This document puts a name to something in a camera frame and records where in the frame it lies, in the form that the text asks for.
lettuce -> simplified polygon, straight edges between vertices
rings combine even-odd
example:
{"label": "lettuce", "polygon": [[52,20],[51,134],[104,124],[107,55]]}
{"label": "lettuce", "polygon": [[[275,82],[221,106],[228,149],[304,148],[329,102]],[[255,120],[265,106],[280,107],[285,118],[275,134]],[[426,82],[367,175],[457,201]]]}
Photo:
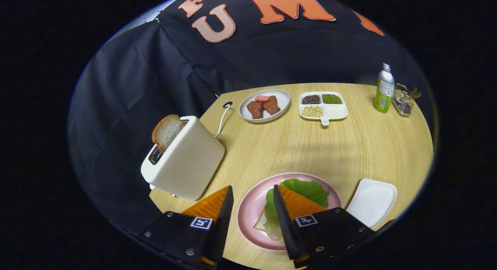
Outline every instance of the lettuce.
{"label": "lettuce", "polygon": [[[330,192],[323,190],[323,186],[314,181],[306,182],[303,180],[289,179],[279,184],[281,187],[286,187],[291,189],[297,194],[304,196],[305,198],[316,202],[323,208],[328,209],[328,195]],[[266,206],[264,212],[266,213],[266,223],[264,228],[266,228],[266,233],[268,236],[275,241],[284,243],[283,234],[281,233],[281,228],[278,221],[278,215],[276,213],[275,202],[273,201],[273,195],[275,194],[274,189],[270,189],[268,194],[266,194]]]}

orange letter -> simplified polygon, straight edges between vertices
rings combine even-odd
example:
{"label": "orange letter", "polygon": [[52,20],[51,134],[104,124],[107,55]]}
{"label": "orange letter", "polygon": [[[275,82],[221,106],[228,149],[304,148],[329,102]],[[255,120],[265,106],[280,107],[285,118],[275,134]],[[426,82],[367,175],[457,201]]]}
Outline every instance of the orange letter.
{"label": "orange letter", "polygon": [[385,36],[385,33],[383,33],[383,31],[381,31],[375,24],[373,24],[373,22],[371,22],[369,19],[367,19],[366,17],[362,16],[361,14],[355,12],[354,10],[352,10],[352,12],[354,12],[357,17],[359,17],[359,19],[361,19],[361,24],[362,26],[364,26],[365,28],[367,28],[368,30],[371,30],[373,33],[378,33],[379,35],[382,35],[382,36]]}
{"label": "orange letter", "polygon": [[296,19],[299,16],[299,5],[302,5],[307,19],[335,21],[335,17],[328,12],[316,0],[252,0],[262,13],[261,23],[270,24],[283,21],[285,17],[277,14],[274,8]]}
{"label": "orange letter", "polygon": [[204,39],[209,42],[216,43],[227,39],[234,33],[235,23],[224,10],[225,7],[225,4],[217,5],[209,12],[209,14],[211,15],[216,15],[219,21],[221,21],[222,25],[224,26],[224,29],[219,31],[218,33],[213,31],[209,24],[206,23],[206,16],[202,16],[197,21],[194,21],[191,27],[196,28],[204,37]]}
{"label": "orange letter", "polygon": [[190,18],[197,10],[199,10],[204,4],[197,4],[203,0],[186,0],[183,4],[178,6],[178,9],[183,9],[186,11],[186,17]]}

table surface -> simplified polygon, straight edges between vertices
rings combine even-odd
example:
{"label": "table surface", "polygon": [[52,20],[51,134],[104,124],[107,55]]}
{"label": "table surface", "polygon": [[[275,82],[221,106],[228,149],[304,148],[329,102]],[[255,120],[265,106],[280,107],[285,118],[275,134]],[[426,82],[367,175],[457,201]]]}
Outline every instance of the table surface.
{"label": "table surface", "polygon": [[[268,88],[280,88],[290,95],[286,113],[268,123],[244,120],[238,113],[242,101]],[[327,127],[319,120],[300,117],[300,94],[312,91],[340,93],[348,116],[330,121]],[[217,133],[223,104],[233,102],[217,137],[226,153],[201,199],[226,185],[233,187],[234,205],[223,255],[226,259],[265,270],[294,269],[286,252],[256,247],[243,237],[236,222],[236,211],[245,194],[261,180],[280,173],[302,172],[323,178],[336,189],[343,208],[347,208],[363,178],[395,185],[394,206],[373,230],[403,213],[431,167],[431,134],[417,105],[408,118],[400,116],[393,106],[383,114],[373,107],[375,95],[376,86],[343,83],[289,84],[220,95],[200,121],[211,133]],[[174,198],[158,188],[151,191],[150,198],[162,212],[182,212],[196,203]]]}

red beans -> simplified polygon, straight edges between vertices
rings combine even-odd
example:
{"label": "red beans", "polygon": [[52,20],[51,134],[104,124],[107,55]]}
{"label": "red beans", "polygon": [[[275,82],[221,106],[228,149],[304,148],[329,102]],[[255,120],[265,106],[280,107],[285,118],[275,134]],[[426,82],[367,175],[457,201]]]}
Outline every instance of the red beans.
{"label": "red beans", "polygon": [[319,95],[308,95],[302,99],[302,104],[320,104],[321,99]]}

toaster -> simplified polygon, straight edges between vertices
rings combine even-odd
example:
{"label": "toaster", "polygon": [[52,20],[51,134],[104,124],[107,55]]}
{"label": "toaster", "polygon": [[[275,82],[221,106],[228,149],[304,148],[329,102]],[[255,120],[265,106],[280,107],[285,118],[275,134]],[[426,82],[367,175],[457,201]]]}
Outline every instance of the toaster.
{"label": "toaster", "polygon": [[225,153],[224,146],[195,116],[187,121],[164,153],[157,145],[145,157],[141,173],[151,189],[195,201],[202,196]]}

